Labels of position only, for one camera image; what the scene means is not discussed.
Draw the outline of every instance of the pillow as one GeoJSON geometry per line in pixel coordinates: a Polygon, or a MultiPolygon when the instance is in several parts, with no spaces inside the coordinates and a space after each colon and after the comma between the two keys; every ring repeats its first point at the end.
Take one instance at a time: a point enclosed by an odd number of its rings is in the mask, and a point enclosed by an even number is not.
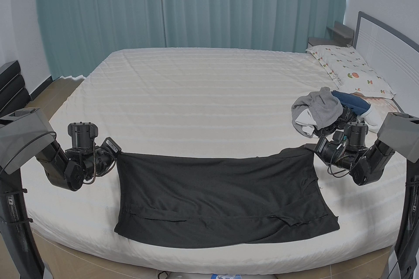
{"type": "Polygon", "coordinates": [[[323,65],[339,91],[365,97],[394,97],[395,92],[352,46],[313,46],[306,51],[323,65]]]}

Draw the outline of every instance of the black furniture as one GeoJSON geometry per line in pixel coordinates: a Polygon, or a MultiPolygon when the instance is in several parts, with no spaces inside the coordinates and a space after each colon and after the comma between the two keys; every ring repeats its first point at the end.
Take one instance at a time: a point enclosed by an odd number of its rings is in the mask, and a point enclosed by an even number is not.
{"type": "Polygon", "coordinates": [[[331,36],[331,40],[327,38],[309,37],[307,47],[311,46],[346,46],[352,45],[354,41],[354,30],[335,21],[333,27],[326,27],[331,36]]]}
{"type": "Polygon", "coordinates": [[[24,108],[30,100],[19,62],[0,67],[0,117],[24,108]]]}

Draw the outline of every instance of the baseboard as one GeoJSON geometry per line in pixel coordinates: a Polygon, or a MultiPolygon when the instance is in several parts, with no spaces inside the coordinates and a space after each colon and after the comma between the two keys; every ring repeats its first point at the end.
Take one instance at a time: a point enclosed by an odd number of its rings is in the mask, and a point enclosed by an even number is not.
{"type": "Polygon", "coordinates": [[[35,98],[41,94],[41,92],[47,88],[52,83],[52,77],[49,76],[42,84],[40,84],[34,91],[31,93],[31,100],[34,101],[35,98]]]}

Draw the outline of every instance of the white cloth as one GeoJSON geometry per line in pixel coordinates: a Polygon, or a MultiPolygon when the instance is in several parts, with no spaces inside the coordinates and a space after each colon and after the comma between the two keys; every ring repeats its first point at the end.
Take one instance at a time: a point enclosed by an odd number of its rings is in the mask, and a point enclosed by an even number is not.
{"type": "Polygon", "coordinates": [[[295,122],[296,124],[302,125],[302,130],[310,136],[313,134],[314,127],[317,126],[317,122],[313,119],[308,108],[301,112],[295,122]]]}
{"type": "Polygon", "coordinates": [[[373,133],[378,133],[384,122],[384,119],[381,118],[380,114],[373,105],[370,105],[369,110],[367,110],[364,114],[358,115],[357,119],[358,121],[364,122],[368,126],[368,130],[373,133]]]}
{"type": "MultiPolygon", "coordinates": [[[[156,48],[112,53],[51,119],[62,148],[70,122],[93,122],[96,143],[111,136],[124,152],[186,157],[268,156],[317,139],[291,124],[290,106],[333,81],[314,57],[276,51],[156,48]]],[[[366,145],[377,136],[368,133],[366,145]]],[[[22,168],[33,228],[68,247],[112,261],[195,273],[272,274],[326,266],[391,245],[405,190],[397,153],[378,182],[336,179],[314,157],[321,194],[340,230],[289,243],[173,249],[114,233],[118,171],[77,192],[52,186],[35,159],[22,168]]]]}

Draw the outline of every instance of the black garment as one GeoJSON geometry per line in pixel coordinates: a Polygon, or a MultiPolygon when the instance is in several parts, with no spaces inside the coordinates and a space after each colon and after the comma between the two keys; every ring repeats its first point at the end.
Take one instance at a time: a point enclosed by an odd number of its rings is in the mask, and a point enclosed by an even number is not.
{"type": "Polygon", "coordinates": [[[303,240],[339,229],[317,185],[313,152],[255,158],[121,153],[115,232],[173,248],[303,240]]]}
{"type": "Polygon", "coordinates": [[[338,117],[338,119],[333,122],[331,125],[324,127],[322,129],[317,129],[314,127],[314,134],[318,137],[320,136],[329,136],[333,134],[336,130],[342,130],[345,128],[345,125],[348,122],[356,122],[357,115],[350,109],[348,106],[343,106],[342,115],[338,117]]]}

